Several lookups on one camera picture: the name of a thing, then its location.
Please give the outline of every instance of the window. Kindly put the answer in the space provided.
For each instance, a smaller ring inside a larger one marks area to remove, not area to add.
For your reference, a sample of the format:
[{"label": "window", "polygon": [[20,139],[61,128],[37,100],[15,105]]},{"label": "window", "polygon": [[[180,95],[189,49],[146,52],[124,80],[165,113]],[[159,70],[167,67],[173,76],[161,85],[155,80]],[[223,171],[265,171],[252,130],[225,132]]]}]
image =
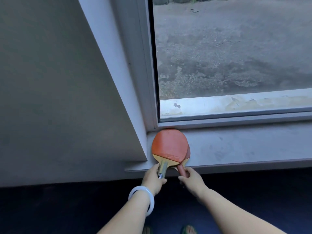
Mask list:
[{"label": "window", "polygon": [[312,0],[149,6],[160,122],[311,111]]}]

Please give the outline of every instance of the wooden paddle handle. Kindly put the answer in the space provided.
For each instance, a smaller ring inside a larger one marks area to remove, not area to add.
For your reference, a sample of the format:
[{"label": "wooden paddle handle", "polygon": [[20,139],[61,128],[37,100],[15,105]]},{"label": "wooden paddle handle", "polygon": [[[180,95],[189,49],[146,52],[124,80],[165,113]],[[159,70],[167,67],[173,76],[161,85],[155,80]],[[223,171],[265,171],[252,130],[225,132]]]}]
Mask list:
[{"label": "wooden paddle handle", "polygon": [[178,170],[178,172],[180,173],[181,176],[189,177],[189,175],[185,171],[185,168],[184,168],[183,164],[180,163],[179,165],[177,165],[177,170]]},{"label": "wooden paddle handle", "polygon": [[159,179],[165,178],[167,167],[168,167],[168,162],[162,160],[158,169],[158,173],[157,173],[157,176]]}]

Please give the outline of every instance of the dark floor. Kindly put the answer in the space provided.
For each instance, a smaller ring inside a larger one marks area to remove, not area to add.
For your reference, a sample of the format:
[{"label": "dark floor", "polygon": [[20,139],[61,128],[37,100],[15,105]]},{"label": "dark floor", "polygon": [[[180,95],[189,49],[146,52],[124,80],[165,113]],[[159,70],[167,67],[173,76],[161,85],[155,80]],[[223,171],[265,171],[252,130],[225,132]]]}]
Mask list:
[{"label": "dark floor", "polygon": [[[288,234],[312,233],[312,168],[204,175],[208,187]],[[140,180],[0,189],[0,233],[96,233]],[[219,233],[210,214],[169,178],[146,219],[154,233],[183,224]]]}]

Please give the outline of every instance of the white wall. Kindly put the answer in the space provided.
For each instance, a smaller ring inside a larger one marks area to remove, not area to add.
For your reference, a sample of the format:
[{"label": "white wall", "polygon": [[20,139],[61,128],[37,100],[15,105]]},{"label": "white wall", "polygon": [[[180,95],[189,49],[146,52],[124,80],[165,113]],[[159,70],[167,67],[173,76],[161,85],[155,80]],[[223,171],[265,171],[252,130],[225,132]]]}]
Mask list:
[{"label": "white wall", "polygon": [[146,159],[78,0],[1,0],[0,15],[0,186],[111,179],[123,169],[107,159]]}]

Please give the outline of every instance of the glass pane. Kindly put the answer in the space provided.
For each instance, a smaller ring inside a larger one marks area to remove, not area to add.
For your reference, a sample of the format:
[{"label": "glass pane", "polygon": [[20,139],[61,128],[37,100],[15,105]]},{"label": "glass pane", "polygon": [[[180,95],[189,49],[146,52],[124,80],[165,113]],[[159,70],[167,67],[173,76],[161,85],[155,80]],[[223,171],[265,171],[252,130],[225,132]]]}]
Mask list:
[{"label": "glass pane", "polygon": [[153,3],[161,100],[312,88],[312,0]]}]

